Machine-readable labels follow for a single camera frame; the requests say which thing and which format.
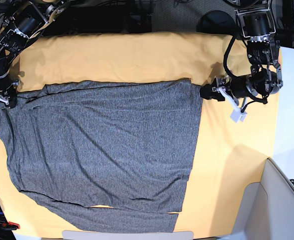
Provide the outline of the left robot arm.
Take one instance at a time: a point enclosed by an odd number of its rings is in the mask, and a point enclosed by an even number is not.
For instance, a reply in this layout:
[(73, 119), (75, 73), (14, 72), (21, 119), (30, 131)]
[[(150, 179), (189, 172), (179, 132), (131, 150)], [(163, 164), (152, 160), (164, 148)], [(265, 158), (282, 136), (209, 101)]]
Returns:
[[(270, 95), (283, 86), (281, 65), (278, 62), (280, 44), (269, 0), (226, 1), (233, 7), (235, 17), (221, 10), (206, 13), (197, 24), (197, 31), (207, 34), (225, 34), (232, 38), (223, 56), (224, 77), (216, 77), (212, 83), (200, 89), (206, 100), (228, 100), (238, 105), (239, 99), (252, 103), (267, 104)], [(250, 73), (236, 76), (228, 67), (227, 60), (233, 44), (241, 40), (251, 64)]]

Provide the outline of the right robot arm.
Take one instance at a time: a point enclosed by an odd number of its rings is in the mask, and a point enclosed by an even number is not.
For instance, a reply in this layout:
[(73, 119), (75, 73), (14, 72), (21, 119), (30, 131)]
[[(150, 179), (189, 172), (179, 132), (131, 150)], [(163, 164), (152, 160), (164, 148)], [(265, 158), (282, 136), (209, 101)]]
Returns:
[(56, 18), (70, 5), (68, 0), (52, 2), (24, 0), (0, 33), (0, 102), (8, 108), (17, 104), (18, 79), (10, 76), (15, 58), (35, 43)]

